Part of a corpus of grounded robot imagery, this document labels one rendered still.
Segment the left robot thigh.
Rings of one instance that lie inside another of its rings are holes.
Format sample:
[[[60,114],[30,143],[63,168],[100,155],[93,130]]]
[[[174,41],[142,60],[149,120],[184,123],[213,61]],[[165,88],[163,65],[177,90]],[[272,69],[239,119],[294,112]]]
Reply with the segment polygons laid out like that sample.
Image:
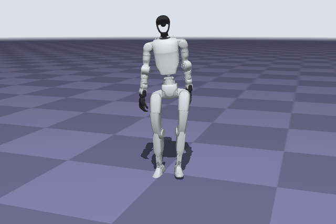
[[[175,128],[175,135],[179,136],[180,132],[186,132],[187,118],[190,107],[190,93],[185,89],[178,91],[178,125]]]

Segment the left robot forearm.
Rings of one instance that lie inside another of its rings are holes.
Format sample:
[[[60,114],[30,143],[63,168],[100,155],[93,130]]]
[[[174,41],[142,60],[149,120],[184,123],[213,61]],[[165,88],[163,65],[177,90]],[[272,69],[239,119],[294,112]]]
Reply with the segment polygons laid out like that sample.
[[[192,68],[183,71],[186,89],[188,89],[189,85],[192,85],[191,70]],[[193,88],[193,85],[192,85],[192,88]]]

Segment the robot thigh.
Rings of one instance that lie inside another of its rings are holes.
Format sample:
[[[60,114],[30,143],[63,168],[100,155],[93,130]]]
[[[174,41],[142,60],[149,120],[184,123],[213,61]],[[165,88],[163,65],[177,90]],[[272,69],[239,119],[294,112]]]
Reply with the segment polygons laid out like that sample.
[[[179,136],[180,132],[186,132],[187,118],[190,107],[190,93],[185,89],[178,91],[178,125],[175,128],[175,135]]]
[[[165,129],[161,128],[162,117],[162,90],[155,91],[150,97],[150,119],[153,134],[158,134],[159,139],[165,135]]]

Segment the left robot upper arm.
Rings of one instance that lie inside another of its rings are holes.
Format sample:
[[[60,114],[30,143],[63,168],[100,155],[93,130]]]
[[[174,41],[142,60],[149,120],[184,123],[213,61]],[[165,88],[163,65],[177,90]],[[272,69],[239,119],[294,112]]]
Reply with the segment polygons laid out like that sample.
[[[187,41],[183,38],[178,38],[177,39],[178,46],[181,48],[181,59],[182,59],[182,64],[181,68],[183,70],[190,69],[192,67],[191,62],[188,61],[188,44]]]

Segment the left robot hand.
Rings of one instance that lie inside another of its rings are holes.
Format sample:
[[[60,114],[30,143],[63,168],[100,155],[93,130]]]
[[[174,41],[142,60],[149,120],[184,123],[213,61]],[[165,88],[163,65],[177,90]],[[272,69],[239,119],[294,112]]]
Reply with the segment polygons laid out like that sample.
[[[191,94],[191,91],[193,91],[192,90],[192,85],[189,85],[188,86],[188,89],[186,89],[189,93],[190,93],[190,103],[191,103],[191,100],[192,100],[192,94]]]

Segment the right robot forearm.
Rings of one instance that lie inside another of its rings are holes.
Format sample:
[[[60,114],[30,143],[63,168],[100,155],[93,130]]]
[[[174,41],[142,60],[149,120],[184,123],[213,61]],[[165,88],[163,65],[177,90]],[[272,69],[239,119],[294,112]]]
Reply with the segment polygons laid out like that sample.
[[[143,90],[146,90],[147,92],[147,87],[148,87],[148,78],[149,76],[147,74],[142,73],[142,68],[141,68],[141,81],[140,81],[140,89],[139,89],[139,94],[142,95]]]

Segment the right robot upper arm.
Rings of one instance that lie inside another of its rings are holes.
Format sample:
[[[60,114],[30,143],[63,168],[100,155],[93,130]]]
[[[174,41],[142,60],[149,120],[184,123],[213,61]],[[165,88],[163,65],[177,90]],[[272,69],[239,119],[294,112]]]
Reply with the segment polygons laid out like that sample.
[[[151,72],[151,67],[149,67],[151,54],[150,51],[153,50],[152,47],[153,42],[148,42],[143,47],[143,66],[142,66],[142,73],[149,74]]]

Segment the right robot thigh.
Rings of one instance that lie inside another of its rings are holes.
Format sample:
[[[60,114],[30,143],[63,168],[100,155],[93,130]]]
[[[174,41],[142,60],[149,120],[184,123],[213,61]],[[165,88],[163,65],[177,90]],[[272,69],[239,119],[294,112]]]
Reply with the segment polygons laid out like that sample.
[[[162,90],[155,91],[150,97],[150,119],[153,134],[158,134],[159,139],[165,135],[165,129],[161,128],[162,117]]]

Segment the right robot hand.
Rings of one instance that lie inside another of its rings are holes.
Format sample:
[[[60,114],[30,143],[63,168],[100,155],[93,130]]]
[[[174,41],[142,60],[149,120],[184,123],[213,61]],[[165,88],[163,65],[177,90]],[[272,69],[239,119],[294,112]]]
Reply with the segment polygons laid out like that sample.
[[[148,109],[148,106],[145,103],[145,97],[146,97],[146,90],[143,90],[142,95],[139,94],[140,98],[139,98],[139,107],[141,108],[141,110],[143,110],[144,112],[148,112],[146,111],[145,107]],[[145,107],[144,107],[145,106]]]

